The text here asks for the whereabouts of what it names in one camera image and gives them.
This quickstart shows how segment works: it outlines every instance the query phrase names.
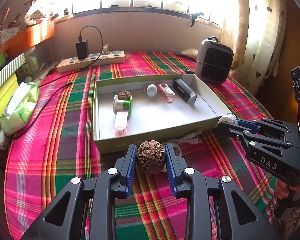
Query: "curtain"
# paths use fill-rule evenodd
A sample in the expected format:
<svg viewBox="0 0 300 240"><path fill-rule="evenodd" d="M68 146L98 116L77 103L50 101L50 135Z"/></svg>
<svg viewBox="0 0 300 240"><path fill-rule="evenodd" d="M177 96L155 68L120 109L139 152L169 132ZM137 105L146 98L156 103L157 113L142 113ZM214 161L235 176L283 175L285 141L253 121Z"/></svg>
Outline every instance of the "curtain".
<svg viewBox="0 0 300 240"><path fill-rule="evenodd" d="M221 42L232 48L230 75L255 95L278 72L284 38L285 0L229 0Z"/></svg>

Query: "tablecloth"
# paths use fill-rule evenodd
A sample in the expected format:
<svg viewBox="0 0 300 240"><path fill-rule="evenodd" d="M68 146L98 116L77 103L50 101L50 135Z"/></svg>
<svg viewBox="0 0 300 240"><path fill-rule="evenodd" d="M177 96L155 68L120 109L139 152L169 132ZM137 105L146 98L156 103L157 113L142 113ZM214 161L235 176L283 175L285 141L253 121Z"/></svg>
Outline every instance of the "tablecloth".
<svg viewBox="0 0 300 240"><path fill-rule="evenodd" d="M4 204L13 238L21 238L72 177L98 176L124 155L124 152L100 155L93 142L95 81L184 73L186 69L193 70L194 65L193 60L173 53L127 52L123 64L90 67L42 87L29 123L56 89L74 81L55 95L29 131L10 147ZM64 74L55 72L45 82ZM231 77L223 84L208 85L237 117L247 120L270 117L266 109ZM202 143L180 145L188 166L213 178L230 176L270 223L275 224L275 178L247 161L237 140L221 135L217 129L205 131L200 136ZM131 196L116 200L115 204L118 240L184 238L186 199L172 196L165 173L145 175L137 168ZM216 239L215 216L211 213L213 238Z"/></svg>

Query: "plastic bag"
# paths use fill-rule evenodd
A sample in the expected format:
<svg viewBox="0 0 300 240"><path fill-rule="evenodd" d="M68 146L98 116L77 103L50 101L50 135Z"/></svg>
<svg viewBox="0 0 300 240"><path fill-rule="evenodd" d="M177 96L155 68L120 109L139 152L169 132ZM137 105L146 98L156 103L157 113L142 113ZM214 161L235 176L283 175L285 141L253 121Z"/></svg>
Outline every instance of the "plastic bag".
<svg viewBox="0 0 300 240"><path fill-rule="evenodd" d="M2 130L7 136L26 126L39 96L37 84L33 82L20 84L0 118Z"/></svg>

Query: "human hand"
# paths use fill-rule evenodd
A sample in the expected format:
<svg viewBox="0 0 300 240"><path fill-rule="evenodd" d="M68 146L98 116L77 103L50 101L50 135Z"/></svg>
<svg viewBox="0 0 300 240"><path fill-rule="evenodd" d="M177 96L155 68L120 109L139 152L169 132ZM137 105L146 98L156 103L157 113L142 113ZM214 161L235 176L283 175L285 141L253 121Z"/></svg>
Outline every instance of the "human hand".
<svg viewBox="0 0 300 240"><path fill-rule="evenodd" d="M300 185L297 187L292 187L292 186L288 187L286 183L277 179L277 181L275 182L274 195L279 199L286 198L289 195L289 188L291 190L300 192Z"/></svg>

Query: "screw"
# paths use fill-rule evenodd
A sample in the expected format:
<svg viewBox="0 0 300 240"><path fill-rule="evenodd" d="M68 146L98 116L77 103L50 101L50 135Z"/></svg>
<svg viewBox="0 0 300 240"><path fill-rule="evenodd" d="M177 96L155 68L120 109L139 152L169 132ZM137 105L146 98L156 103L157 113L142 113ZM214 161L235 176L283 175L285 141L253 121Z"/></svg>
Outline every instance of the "screw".
<svg viewBox="0 0 300 240"><path fill-rule="evenodd" d="M194 169L190 168L190 167L185 168L185 173L187 173L187 174L194 174Z"/></svg>
<svg viewBox="0 0 300 240"><path fill-rule="evenodd" d="M223 176L222 181L225 183L229 183L231 181L231 178L229 176Z"/></svg>
<svg viewBox="0 0 300 240"><path fill-rule="evenodd" d="M118 172L118 170L116 169L116 168L110 168L109 170L108 170L108 173L109 174L116 174Z"/></svg>
<svg viewBox="0 0 300 240"><path fill-rule="evenodd" d="M74 177L74 178L71 179L72 184L78 184L80 181L81 181L81 179L78 178L78 177Z"/></svg>

